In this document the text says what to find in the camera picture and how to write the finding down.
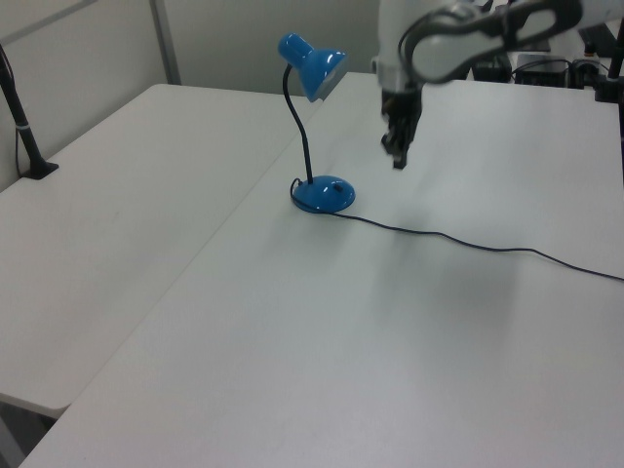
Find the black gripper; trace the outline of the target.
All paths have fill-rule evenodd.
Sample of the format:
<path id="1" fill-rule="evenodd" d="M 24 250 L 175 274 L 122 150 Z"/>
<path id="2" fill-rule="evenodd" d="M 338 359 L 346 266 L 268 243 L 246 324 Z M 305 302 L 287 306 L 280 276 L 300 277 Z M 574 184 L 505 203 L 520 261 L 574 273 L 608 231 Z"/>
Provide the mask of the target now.
<path id="1" fill-rule="evenodd" d="M 381 145 L 387 155 L 393 156 L 393 166 L 397 170 L 402 170 L 407 165 L 408 152 L 421 113 L 420 89 L 408 90 L 405 93 L 386 90 L 381 92 L 381 115 L 388 124 L 387 132 L 381 138 Z"/>

